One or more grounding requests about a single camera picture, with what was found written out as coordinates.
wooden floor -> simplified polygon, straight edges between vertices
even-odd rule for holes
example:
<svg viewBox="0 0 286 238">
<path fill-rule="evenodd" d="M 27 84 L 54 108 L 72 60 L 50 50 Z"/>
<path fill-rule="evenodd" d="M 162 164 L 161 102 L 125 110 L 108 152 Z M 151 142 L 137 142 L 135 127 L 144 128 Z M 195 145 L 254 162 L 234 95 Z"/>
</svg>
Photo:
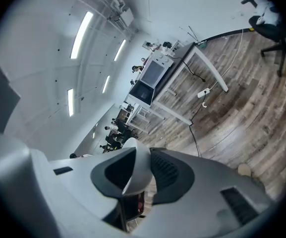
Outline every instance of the wooden floor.
<svg viewBox="0 0 286 238">
<path fill-rule="evenodd" d="M 241 34 L 218 38 L 203 50 L 220 74 L 231 64 L 240 39 Z M 286 61 L 283 77 L 278 78 L 279 54 L 260 56 L 262 48 L 273 44 L 255 32 L 243 34 L 240 52 L 224 76 L 229 91 L 224 92 L 217 84 L 205 98 L 208 107 L 201 108 L 191 128 L 203 158 L 232 169 L 247 163 L 267 193 L 278 199 L 286 184 Z M 203 101 L 197 93 L 210 88 L 215 80 L 196 55 L 188 65 L 206 82 L 183 70 L 171 87 L 177 95 L 167 92 L 160 102 L 190 119 Z M 135 124 L 150 132 L 135 130 L 139 140 L 149 147 L 198 155 L 188 126 L 155 106 L 152 109 L 166 119 L 148 115 L 148 124 L 135 118 Z"/>
</svg>

white table leg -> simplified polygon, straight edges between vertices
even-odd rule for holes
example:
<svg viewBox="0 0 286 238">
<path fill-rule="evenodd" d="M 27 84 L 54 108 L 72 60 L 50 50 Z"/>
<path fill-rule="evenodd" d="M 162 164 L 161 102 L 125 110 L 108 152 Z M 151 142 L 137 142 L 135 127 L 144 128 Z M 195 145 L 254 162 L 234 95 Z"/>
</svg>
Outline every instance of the white table leg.
<svg viewBox="0 0 286 238">
<path fill-rule="evenodd" d="M 141 114 L 137 114 L 137 117 L 139 117 L 140 119 L 144 120 L 145 122 L 148 122 L 148 123 L 151 122 L 146 117 L 142 116 Z"/>
<path fill-rule="evenodd" d="M 222 89 L 224 91 L 228 91 L 228 87 L 224 80 L 222 79 L 221 75 L 218 73 L 217 69 L 213 66 L 213 64 L 207 59 L 207 57 L 197 48 L 194 47 L 195 53 L 198 55 L 198 57 L 201 58 L 201 60 L 209 67 L 209 70 L 212 72 L 214 77 L 216 78 L 217 82 L 221 85 Z"/>
<path fill-rule="evenodd" d="M 131 122 L 129 122 L 127 125 L 129 125 L 129 126 L 135 128 L 135 129 L 141 130 L 142 132 L 144 132 L 144 133 L 146 133 L 146 134 L 149 134 L 149 131 L 147 131 L 147 130 L 145 130 L 145 129 L 142 129 L 142 128 L 136 126 L 135 124 L 133 124 L 133 123 L 131 123 Z"/>
<path fill-rule="evenodd" d="M 172 109 L 166 107 L 165 105 L 159 103 L 158 101 L 153 101 L 153 103 L 161 108 L 162 110 L 165 110 L 166 112 L 168 112 L 169 114 L 173 115 L 174 117 L 177 117 L 178 119 L 180 119 L 181 121 L 183 121 L 184 123 L 188 124 L 188 125 L 192 125 L 192 122 L 186 118 L 184 118 L 182 115 L 176 113 L 175 111 L 173 111 Z"/>
<path fill-rule="evenodd" d="M 157 117 L 159 117 L 159 118 L 165 120 L 165 117 L 162 116 L 162 115 L 160 115 L 160 114 L 157 113 L 156 111 L 154 111 L 154 110 L 152 110 L 152 109 L 150 109 L 150 108 L 147 108 L 147 107 L 144 107 L 144 109 L 148 110 L 149 112 L 151 112 L 152 114 L 156 115 Z"/>
<path fill-rule="evenodd" d="M 167 89 L 167 91 L 169 92 L 169 93 L 171 93 L 172 95 L 174 95 L 174 96 L 176 96 L 177 95 L 177 93 L 175 93 L 173 90 L 171 90 L 171 89 Z"/>
</svg>

person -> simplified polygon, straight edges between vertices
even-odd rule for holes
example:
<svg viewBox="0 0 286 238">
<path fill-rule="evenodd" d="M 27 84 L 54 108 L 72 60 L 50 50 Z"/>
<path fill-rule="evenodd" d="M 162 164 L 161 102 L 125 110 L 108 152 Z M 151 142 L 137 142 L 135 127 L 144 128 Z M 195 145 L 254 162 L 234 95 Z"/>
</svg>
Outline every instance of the person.
<svg viewBox="0 0 286 238">
<path fill-rule="evenodd" d="M 75 153 L 71 153 L 71 154 L 70 154 L 70 158 L 71 158 L 71 159 L 84 158 L 84 157 L 90 157 L 90 156 L 92 156 L 92 155 L 90 155 L 90 154 L 83 154 L 83 155 L 81 155 L 81 156 L 78 156 L 78 155 L 76 155 Z"/>
<path fill-rule="evenodd" d="M 117 130 L 119 132 L 121 132 L 121 133 L 123 133 L 125 129 L 128 129 L 128 125 L 124 124 L 124 122 L 119 120 L 119 119 L 115 119 L 115 120 L 112 119 L 111 123 L 113 125 L 116 125 L 117 126 Z"/>
<path fill-rule="evenodd" d="M 137 80 L 133 81 L 133 79 L 131 80 L 131 85 L 135 85 L 137 82 Z"/>
<path fill-rule="evenodd" d="M 161 44 L 156 45 L 155 43 L 151 44 L 150 42 L 147 42 L 147 43 L 146 43 L 146 46 L 149 47 L 149 49 L 150 49 L 152 52 L 154 52 L 155 50 L 160 49 Z"/>
<path fill-rule="evenodd" d="M 113 150 L 117 150 L 117 149 L 120 149 L 120 148 L 121 148 L 121 143 L 120 143 L 120 142 L 117 142 L 117 141 L 115 141 L 115 140 L 113 140 L 110 145 L 111 145 L 111 148 L 112 148 Z"/>
<path fill-rule="evenodd" d="M 143 66 L 133 66 L 132 67 L 132 72 L 136 72 L 136 71 L 142 71 L 143 70 Z"/>
<path fill-rule="evenodd" d="M 146 59 L 146 58 L 141 58 L 141 61 L 143 62 L 143 66 L 145 66 L 145 64 L 147 63 L 148 58 L 149 58 L 149 57 L 147 57 L 147 59 Z"/>
<path fill-rule="evenodd" d="M 113 134 L 118 134 L 119 132 L 117 131 L 117 129 L 112 128 L 112 126 L 105 126 L 104 127 L 105 130 L 111 130 L 113 132 Z"/>
</svg>

black chair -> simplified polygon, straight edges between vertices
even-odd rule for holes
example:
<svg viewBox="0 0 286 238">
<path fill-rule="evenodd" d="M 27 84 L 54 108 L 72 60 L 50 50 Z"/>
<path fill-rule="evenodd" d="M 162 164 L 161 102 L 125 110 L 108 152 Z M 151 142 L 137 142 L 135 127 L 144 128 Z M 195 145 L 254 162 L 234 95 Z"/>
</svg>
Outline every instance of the black chair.
<svg viewBox="0 0 286 238">
<path fill-rule="evenodd" d="M 246 4 L 247 2 L 250 2 L 255 8 L 257 7 L 257 3 L 255 0 L 243 0 L 241 4 Z M 272 12 L 277 12 L 277 9 L 275 7 L 271 7 L 270 10 Z M 283 70 L 283 65 L 285 61 L 285 56 L 286 56 L 286 42 L 285 42 L 285 37 L 286 37 L 286 30 L 283 28 L 281 24 L 275 26 L 272 24 L 261 24 L 261 25 L 256 25 L 256 22 L 260 16 L 253 16 L 251 17 L 248 22 L 250 25 L 254 28 L 256 32 L 258 32 L 260 35 L 264 36 L 267 39 L 273 40 L 277 44 L 274 46 L 271 46 L 269 48 L 265 48 L 261 50 L 261 56 L 265 56 L 265 52 L 269 51 L 277 51 L 281 50 L 282 51 L 282 57 L 281 57 L 281 62 L 280 62 L 280 67 L 277 71 L 278 77 L 282 76 L 282 70 Z"/>
</svg>

ceiling light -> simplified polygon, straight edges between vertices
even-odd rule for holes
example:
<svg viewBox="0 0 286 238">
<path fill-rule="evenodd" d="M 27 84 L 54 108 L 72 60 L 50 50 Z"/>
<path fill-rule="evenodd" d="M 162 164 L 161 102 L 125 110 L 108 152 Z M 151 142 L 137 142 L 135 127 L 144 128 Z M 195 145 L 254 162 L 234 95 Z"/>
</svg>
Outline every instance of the ceiling light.
<svg viewBox="0 0 286 238">
<path fill-rule="evenodd" d="M 116 56 L 115 56 L 115 58 L 114 58 L 114 61 L 116 61 L 116 59 L 117 59 L 119 53 L 121 52 L 121 49 L 123 48 L 125 42 L 126 42 L 126 40 L 123 40 L 123 42 L 122 42 L 120 48 L 119 48 L 118 51 L 117 51 L 117 54 L 116 54 Z"/>
<path fill-rule="evenodd" d="M 104 87 L 103 87 L 103 91 L 102 91 L 102 93 L 104 93 L 104 92 L 105 92 L 105 89 L 106 89 L 106 87 L 107 87 L 107 84 L 108 84 L 109 78 L 110 78 L 110 76 L 108 76 L 108 77 L 107 77 L 107 79 L 106 79 L 106 81 L 105 81 L 105 84 L 104 84 Z"/>
<path fill-rule="evenodd" d="M 93 14 L 90 12 L 87 12 L 87 14 L 85 14 L 84 19 L 80 25 L 79 31 L 77 33 L 77 36 L 75 37 L 74 43 L 73 43 L 73 48 L 72 48 L 72 52 L 71 52 L 71 59 L 76 59 L 78 56 L 78 51 L 80 48 L 80 44 L 83 38 L 83 35 L 85 33 L 85 30 L 88 27 L 88 24 L 90 23 L 90 20 L 92 18 Z"/>
<path fill-rule="evenodd" d="M 73 89 L 68 90 L 69 116 L 73 115 Z"/>
</svg>

